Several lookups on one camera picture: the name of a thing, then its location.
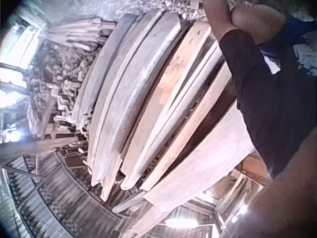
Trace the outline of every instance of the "blue clothing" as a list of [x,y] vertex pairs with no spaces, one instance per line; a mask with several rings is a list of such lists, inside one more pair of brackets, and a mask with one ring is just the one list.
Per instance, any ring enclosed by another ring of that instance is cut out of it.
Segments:
[[307,40],[303,35],[317,30],[317,22],[301,21],[291,15],[286,16],[286,22],[281,31],[268,42],[259,45],[261,52],[271,61],[280,63],[278,53],[285,46],[306,44]]

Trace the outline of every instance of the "stack of lumber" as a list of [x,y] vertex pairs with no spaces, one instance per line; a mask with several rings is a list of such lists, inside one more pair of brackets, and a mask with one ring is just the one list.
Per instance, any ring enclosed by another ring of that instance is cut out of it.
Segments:
[[207,23],[181,27],[177,14],[151,11],[126,31],[88,128],[87,165],[104,201],[118,171],[123,190],[162,179],[231,78]]
[[89,18],[51,27],[46,32],[46,38],[68,47],[92,51],[98,45],[105,44],[106,38],[114,28],[114,22],[102,22],[100,18]]
[[[50,134],[55,137],[75,131],[70,124],[72,110],[78,91],[99,50],[97,48],[88,52],[52,41],[43,42],[26,74],[31,91],[27,117],[32,134],[38,137]],[[51,91],[56,87],[58,91],[52,97]]]

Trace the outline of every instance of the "curved wooden board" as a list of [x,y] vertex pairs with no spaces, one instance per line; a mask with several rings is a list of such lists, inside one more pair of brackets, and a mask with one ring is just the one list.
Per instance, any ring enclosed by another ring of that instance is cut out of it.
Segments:
[[115,58],[100,91],[89,128],[90,141],[87,162],[90,167],[93,166],[102,125],[120,80],[137,49],[156,22],[160,19],[161,15],[162,11],[150,11],[145,14],[133,27],[131,27],[118,50],[117,57]]
[[178,15],[165,13],[139,47],[113,96],[99,138],[92,176],[92,185],[102,179],[108,181],[104,182],[105,196],[112,187],[111,174],[121,159],[120,150],[140,105],[166,60],[164,53],[180,29]]
[[89,113],[95,103],[107,71],[116,56],[117,49],[136,18],[135,15],[125,14],[102,47],[87,82],[78,114],[72,114],[72,120],[76,121],[76,125],[82,124],[84,115]]
[[144,198],[169,211],[211,187],[253,150],[234,103],[207,137]]
[[143,160],[136,164],[136,170],[130,176],[131,181],[127,188],[131,188],[131,186],[137,182],[157,153],[178,128],[192,104],[199,96],[202,87],[206,85],[208,76],[219,63],[221,56],[221,50],[217,47],[217,43],[215,42],[166,113],[160,132],[146,151]]
[[187,122],[182,126],[179,133],[175,136],[170,146],[166,149],[165,153],[159,159],[156,167],[146,178],[141,186],[141,189],[149,191],[167,171],[169,166],[175,161],[180,154],[186,143],[193,135],[197,127],[206,117],[208,112],[215,105],[229,79],[231,78],[230,70],[225,63],[212,82],[210,88],[204,95],[203,99],[198,104],[195,111],[192,113]]
[[84,97],[84,94],[85,94],[85,89],[87,87],[91,72],[92,72],[92,70],[93,70],[93,68],[95,66],[95,63],[96,63],[97,59],[98,59],[98,55],[96,56],[94,62],[92,63],[92,65],[90,66],[88,72],[86,73],[86,76],[85,76],[85,78],[83,80],[83,83],[81,84],[80,89],[78,91],[78,95],[77,95],[77,98],[76,98],[76,101],[75,101],[75,105],[74,105],[74,108],[73,108],[73,111],[72,111],[72,117],[71,117],[71,120],[72,120],[73,124],[77,124],[76,120],[78,118],[79,109],[80,109],[81,103],[83,101],[83,97]]
[[138,165],[143,162],[145,153],[152,143],[152,134],[160,127],[160,121],[178,94],[210,32],[209,24],[195,22],[167,66],[139,121],[125,156],[121,171],[127,179],[122,183],[121,188],[127,189],[135,182],[131,183],[129,180],[136,173]]

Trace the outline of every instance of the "black sleeve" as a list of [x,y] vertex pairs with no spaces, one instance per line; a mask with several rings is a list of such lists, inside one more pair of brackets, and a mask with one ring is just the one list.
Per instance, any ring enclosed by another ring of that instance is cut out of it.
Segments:
[[250,138],[274,177],[316,126],[316,90],[309,89],[316,81],[302,80],[297,68],[288,78],[285,73],[273,75],[253,39],[241,30],[228,32],[219,45]]

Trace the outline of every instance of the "person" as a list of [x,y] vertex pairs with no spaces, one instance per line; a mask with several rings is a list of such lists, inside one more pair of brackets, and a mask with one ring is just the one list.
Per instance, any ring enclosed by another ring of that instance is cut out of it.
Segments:
[[[265,5],[230,11],[226,0],[204,0],[204,7],[232,73],[238,109],[274,178],[224,237],[315,237],[317,79],[299,68],[293,45],[316,23]],[[279,64],[278,73],[264,55]]]

